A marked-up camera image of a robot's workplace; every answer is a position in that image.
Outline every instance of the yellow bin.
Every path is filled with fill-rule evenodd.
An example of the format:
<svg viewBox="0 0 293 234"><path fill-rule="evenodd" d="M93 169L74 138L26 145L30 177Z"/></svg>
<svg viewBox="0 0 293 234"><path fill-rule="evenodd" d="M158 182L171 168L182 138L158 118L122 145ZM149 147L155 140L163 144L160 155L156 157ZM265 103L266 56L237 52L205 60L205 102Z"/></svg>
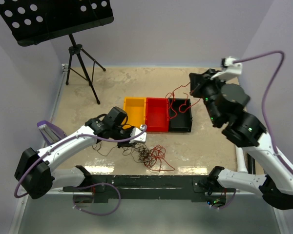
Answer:
<svg viewBox="0 0 293 234"><path fill-rule="evenodd" d="M140 128L146 123L146 97L125 97L124 110L128 114L128 124Z"/></svg>

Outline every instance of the white tube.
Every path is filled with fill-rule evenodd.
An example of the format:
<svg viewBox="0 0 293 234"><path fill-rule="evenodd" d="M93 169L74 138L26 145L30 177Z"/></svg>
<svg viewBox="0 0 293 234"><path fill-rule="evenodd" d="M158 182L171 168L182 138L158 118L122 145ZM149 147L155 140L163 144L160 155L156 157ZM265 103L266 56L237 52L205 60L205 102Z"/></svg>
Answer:
<svg viewBox="0 0 293 234"><path fill-rule="evenodd" d="M245 159L244 159L244 153L242 148L238 148L237 146L235 146L235 154L236 154L236 161L238 164L238 172L248 173L248 169L245 166Z"/></svg>

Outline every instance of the plastic box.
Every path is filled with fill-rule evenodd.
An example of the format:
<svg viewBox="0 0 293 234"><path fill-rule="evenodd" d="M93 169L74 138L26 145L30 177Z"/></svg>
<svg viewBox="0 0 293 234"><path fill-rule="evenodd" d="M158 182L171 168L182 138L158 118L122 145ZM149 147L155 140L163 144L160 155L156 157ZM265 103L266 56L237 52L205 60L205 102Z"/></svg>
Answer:
<svg viewBox="0 0 293 234"><path fill-rule="evenodd" d="M146 125L148 132L168 132L168 100L146 98Z"/></svg>
<svg viewBox="0 0 293 234"><path fill-rule="evenodd" d="M192 128L192 113L189 108L185 113L179 112L179 107L183 105L180 110L184 111L191 106L190 99L175 98L172 103L172 108L177 112L177 116L169 120L169 132L177 133L190 133ZM176 115L171 109L169 109L169 117Z"/></svg>
<svg viewBox="0 0 293 234"><path fill-rule="evenodd" d="M146 101L145 97L125 97L124 111L128 114L128 124L140 128L141 124L146 123Z"/></svg>

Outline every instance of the tripod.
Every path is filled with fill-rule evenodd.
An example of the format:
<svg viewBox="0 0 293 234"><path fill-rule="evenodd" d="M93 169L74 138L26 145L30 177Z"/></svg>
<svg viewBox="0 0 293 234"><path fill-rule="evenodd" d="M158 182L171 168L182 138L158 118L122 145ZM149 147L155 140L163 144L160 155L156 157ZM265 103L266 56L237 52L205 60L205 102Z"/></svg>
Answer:
<svg viewBox="0 0 293 234"><path fill-rule="evenodd" d="M106 71L106 69L104 67L101 66L101 64L99 64L86 50L83 49L83 46L81 44L76 44L75 39L73 37L72 34L69 34L69 39L72 42L72 45L68 50L69 50L69 63L68 63L68 71L67 71L67 78L66 78L66 85L68 85L68 80L69 80L69 74L70 74L70 70L72 70L73 72L75 72L77 75L79 75L81 78L85 79L86 81L88 81L89 86L92 89L92 92L97 100L97 103L100 104L99 98L96 94L96 91L94 90L93 87L93 74L94 74L94 65L97 64L99 67L102 68L103 71ZM89 74L86 70L86 67L84 66L84 61L82 59L82 56L80 54L80 51L83 51L85 55L87 55L92 61L93 61L93 67L92 67L92 79L90 80ZM73 55L77 55L77 58L79 60L79 63L83 69L84 75L86 77L83 77L81 74L79 74L78 72L76 72L74 69L71 68L72 65L72 59L73 59Z"/></svg>

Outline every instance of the gray floor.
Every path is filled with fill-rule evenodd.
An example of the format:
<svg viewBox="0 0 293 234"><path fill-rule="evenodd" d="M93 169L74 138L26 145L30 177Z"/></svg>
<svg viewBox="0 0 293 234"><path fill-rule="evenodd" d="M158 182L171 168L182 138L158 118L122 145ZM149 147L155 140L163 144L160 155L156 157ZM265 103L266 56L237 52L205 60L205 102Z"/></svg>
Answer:
<svg viewBox="0 0 293 234"><path fill-rule="evenodd" d="M104 212L116 205L91 204ZM29 198L20 234L278 234L273 209L262 198L237 195L217 211L206 203L186 200L122 200L108 216L93 216L72 209L72 195Z"/></svg>

